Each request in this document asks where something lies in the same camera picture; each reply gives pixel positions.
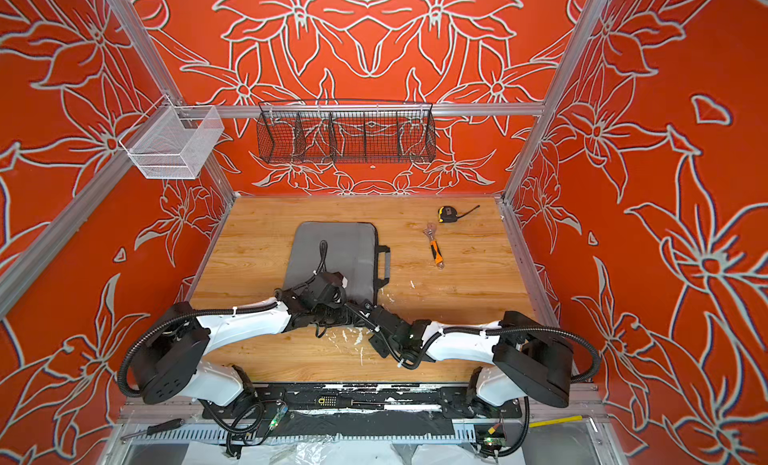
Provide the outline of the grey zippered laptop bag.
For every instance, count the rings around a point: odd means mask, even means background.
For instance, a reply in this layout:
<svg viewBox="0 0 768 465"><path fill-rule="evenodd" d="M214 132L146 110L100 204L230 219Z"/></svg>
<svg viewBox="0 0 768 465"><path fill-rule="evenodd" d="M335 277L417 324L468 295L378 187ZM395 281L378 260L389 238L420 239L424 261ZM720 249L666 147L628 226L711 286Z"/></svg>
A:
<svg viewBox="0 0 768 465"><path fill-rule="evenodd" d="M326 267L347 279L347 296L360 304L377 303L389 283L391 250L379 243L376 227L366 222L304 222L295 232L283 286L292 288L313 274L326 241Z"/></svg>

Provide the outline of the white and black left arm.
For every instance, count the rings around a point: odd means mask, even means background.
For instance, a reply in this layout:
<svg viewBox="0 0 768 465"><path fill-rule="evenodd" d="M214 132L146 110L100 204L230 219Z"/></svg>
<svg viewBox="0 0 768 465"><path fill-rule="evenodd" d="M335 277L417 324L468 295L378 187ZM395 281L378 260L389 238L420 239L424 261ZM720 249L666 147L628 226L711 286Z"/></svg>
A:
<svg viewBox="0 0 768 465"><path fill-rule="evenodd" d="M246 377L235 368L206 364L210 353L260 336L353 323L346 278L327 270L328 242L320 241L318 250L310 278L267 300L224 309L174 304L127 349L116 375L120 392L148 405L180 395L227 406L245 391Z"/></svg>

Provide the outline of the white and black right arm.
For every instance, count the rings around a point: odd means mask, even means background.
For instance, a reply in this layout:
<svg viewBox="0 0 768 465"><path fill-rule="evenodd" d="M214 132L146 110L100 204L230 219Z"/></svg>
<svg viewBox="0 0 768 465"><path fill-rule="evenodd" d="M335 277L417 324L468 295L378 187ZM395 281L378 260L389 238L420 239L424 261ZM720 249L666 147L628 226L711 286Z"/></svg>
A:
<svg viewBox="0 0 768 465"><path fill-rule="evenodd" d="M507 311L483 325L447 325L405 321L382 307L347 308L373 331L374 349L401 368L424 362L463 360L482 363L475 385L479 400L493 406L530 397L555 408L569 405L573 384L591 380L601 367L597 349L583 337L539 324Z"/></svg>

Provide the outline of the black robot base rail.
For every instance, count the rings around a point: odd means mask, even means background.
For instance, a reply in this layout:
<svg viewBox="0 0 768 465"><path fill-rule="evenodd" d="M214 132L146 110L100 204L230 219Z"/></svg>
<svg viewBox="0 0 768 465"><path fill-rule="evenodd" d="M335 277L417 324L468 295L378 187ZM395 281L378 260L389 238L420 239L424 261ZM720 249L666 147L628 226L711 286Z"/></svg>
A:
<svg viewBox="0 0 768 465"><path fill-rule="evenodd" d="M226 407L213 405L202 412L202 417L233 419L255 402L261 403L259 410L267 417L272 417L280 404L290 412L428 412L448 419L520 419L524 412L518 399L501 406L488 405L467 384L272 383L256 386L255 392L255 397L238 398Z"/></svg>

